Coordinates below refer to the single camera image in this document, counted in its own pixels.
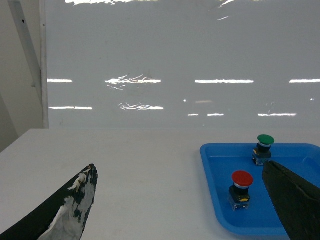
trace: white wall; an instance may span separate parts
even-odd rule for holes
[[[45,10],[50,128],[319,129],[320,0]]]
[[[39,60],[39,0],[21,4]],[[29,129],[43,127],[42,106],[32,81],[8,2],[0,0],[0,151]]]

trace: black object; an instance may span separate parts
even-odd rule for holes
[[[265,162],[271,159],[271,152],[269,147],[265,147],[260,145],[259,143],[256,144],[256,147],[253,149],[252,160],[255,165],[263,166]]]
[[[241,189],[236,187],[234,184],[229,188],[229,193],[231,194],[234,202],[236,204],[243,203],[243,202],[249,202],[250,196],[248,193],[249,188]]]
[[[275,161],[262,179],[289,238],[320,240],[320,189]]]
[[[60,230],[58,227],[52,229],[51,233],[48,234],[49,237],[43,237],[43,234],[48,232],[50,226],[54,226],[52,224],[54,220],[62,219],[59,215],[57,216],[58,211],[62,208],[64,208],[66,215],[69,214],[70,216],[67,217],[67,220],[61,220],[64,224],[67,222],[67,224],[70,223],[73,226],[74,224],[81,225],[78,228],[81,232],[74,231],[74,229],[70,231],[71,234],[79,236],[78,239],[80,239],[85,230],[91,206],[94,203],[97,182],[97,169],[95,165],[90,164],[34,211],[2,233],[0,240],[38,240],[41,236],[40,239],[75,239],[70,238],[69,234],[64,236],[64,230]]]

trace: tray rim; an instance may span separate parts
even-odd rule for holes
[[[227,145],[238,145],[238,146],[250,146],[250,145],[256,145],[257,143],[250,143],[250,142],[244,142],[244,143],[206,143],[200,147],[200,155],[202,158],[203,168],[206,175],[206,180],[208,183],[210,195],[211,195],[211,201],[213,204],[215,216],[218,220],[218,222],[224,227],[226,230],[230,231],[231,233],[234,233],[236,235],[242,235],[242,236],[287,236],[287,232],[283,227],[238,227],[230,224],[223,215],[223,210],[221,208],[221,204],[217,193],[216,188],[214,187],[215,181],[212,175],[212,172],[210,170],[210,164],[209,159],[207,157],[206,150],[207,148],[210,148],[212,146],[227,146]],[[310,143],[274,143],[274,146],[300,146],[300,147],[308,147],[312,149],[318,149],[320,151],[320,147],[316,146],[314,144]]]

